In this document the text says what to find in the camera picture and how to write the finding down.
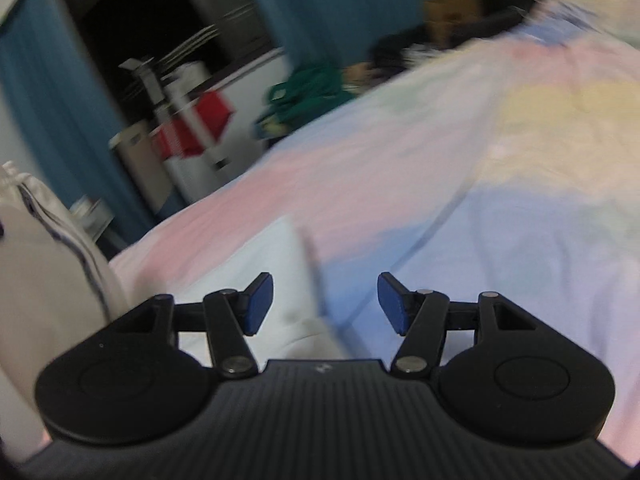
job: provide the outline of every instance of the drawstring bag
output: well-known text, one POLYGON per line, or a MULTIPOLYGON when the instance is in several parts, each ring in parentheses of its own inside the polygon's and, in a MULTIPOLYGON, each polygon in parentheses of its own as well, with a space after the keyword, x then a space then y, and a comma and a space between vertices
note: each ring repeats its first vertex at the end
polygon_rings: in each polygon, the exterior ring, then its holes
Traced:
POLYGON ((0 226, 0 372, 35 409, 40 371, 129 305, 60 200, 10 163, 0 168, 0 226))

